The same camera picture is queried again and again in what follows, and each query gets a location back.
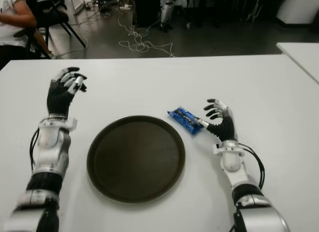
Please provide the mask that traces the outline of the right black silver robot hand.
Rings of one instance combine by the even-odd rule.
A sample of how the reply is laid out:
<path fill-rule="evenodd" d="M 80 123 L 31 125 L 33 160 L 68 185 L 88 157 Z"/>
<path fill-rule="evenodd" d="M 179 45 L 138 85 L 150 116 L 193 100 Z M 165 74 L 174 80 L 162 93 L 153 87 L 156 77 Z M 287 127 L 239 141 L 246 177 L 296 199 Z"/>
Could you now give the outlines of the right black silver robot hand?
<path fill-rule="evenodd" d="M 221 122 L 219 124 L 212 124 L 199 117 L 195 117 L 196 122 L 219 138 L 221 142 L 227 140 L 238 141 L 232 110 L 218 99 L 207 99 L 207 102 L 209 104 L 204 107 L 204 111 L 207 111 L 206 117 L 210 120 L 220 118 Z"/>

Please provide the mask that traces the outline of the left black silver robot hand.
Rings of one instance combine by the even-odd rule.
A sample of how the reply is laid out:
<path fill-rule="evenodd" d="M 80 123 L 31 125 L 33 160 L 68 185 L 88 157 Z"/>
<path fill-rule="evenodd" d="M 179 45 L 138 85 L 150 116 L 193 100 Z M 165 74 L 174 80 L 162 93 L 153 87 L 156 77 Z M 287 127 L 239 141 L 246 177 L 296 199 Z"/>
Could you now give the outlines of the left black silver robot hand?
<path fill-rule="evenodd" d="M 79 67 L 67 67 L 51 79 L 47 94 L 49 116 L 68 117 L 69 106 L 78 91 L 86 92 L 84 81 L 87 77 L 79 73 Z"/>

